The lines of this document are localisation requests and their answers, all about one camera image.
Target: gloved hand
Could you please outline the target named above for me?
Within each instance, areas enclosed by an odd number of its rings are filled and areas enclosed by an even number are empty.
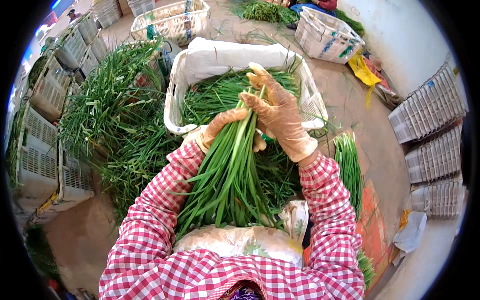
[[[234,108],[221,112],[213,118],[208,125],[202,125],[199,129],[191,131],[183,140],[182,145],[196,139],[198,146],[207,153],[216,136],[222,131],[223,127],[228,123],[239,121],[247,116],[247,108]]]
[[[257,113],[260,122],[275,135],[293,162],[309,157],[315,152],[318,142],[311,138],[301,125],[297,99],[261,65],[251,62],[249,66],[255,72],[247,73],[250,84],[257,90],[261,90],[265,85],[270,104],[245,92],[239,94],[240,99]]]

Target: white wall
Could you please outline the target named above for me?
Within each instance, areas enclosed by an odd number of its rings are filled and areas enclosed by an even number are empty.
[[[403,259],[375,300],[421,299],[443,268],[460,224],[460,219],[428,219],[420,245]]]
[[[418,0],[340,0],[337,7],[363,24],[369,51],[382,59],[403,97],[451,62],[442,33]]]

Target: yellow plastic bag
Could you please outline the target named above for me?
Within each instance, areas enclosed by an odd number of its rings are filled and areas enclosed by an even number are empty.
[[[348,60],[348,65],[352,68],[355,76],[360,78],[364,84],[370,87],[366,96],[367,107],[370,107],[370,96],[372,95],[375,84],[381,81],[380,78],[375,76],[375,74],[373,74],[367,67],[360,50],[358,50],[357,53],[355,53],[355,55]]]

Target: person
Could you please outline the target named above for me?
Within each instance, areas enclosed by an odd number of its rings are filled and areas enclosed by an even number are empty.
[[[68,12],[67,16],[70,17],[70,23],[71,23],[71,22],[73,22],[75,19],[80,18],[80,17],[82,16],[82,13],[81,13],[81,12],[75,13],[75,9],[71,9],[71,10]]]
[[[303,7],[308,7],[320,12],[327,13],[333,17],[336,17],[335,10],[336,10],[336,0],[312,0],[311,3],[305,4],[297,4],[296,0],[290,2],[288,8],[293,10],[294,12],[300,14],[303,10]],[[287,24],[287,28],[290,29],[297,29],[299,21],[295,21],[293,23]]]
[[[297,99],[260,65],[247,76],[268,101],[239,98],[254,110],[286,154],[298,162],[308,203],[311,255],[303,268],[261,255],[220,257],[218,249],[172,253],[177,214],[208,148],[226,124],[245,118],[245,108],[218,114],[196,139],[167,156],[169,164],[129,208],[99,282],[100,299],[360,299],[363,274],[356,259],[361,237],[338,164],[317,150],[301,125]]]

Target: tan glove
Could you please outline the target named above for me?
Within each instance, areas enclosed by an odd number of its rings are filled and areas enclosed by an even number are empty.
[[[223,127],[228,123],[239,121],[247,116],[247,108],[234,108],[221,112],[213,118],[208,125],[202,125],[199,129],[191,131],[183,140],[182,145],[196,140],[198,146],[207,153],[216,136],[222,131]]]
[[[303,129],[295,96],[287,92],[261,65],[251,62],[249,66],[255,72],[247,73],[250,84],[257,90],[265,85],[270,104],[245,92],[239,94],[240,99],[258,114],[260,122],[275,135],[293,162],[311,155],[318,142]]]

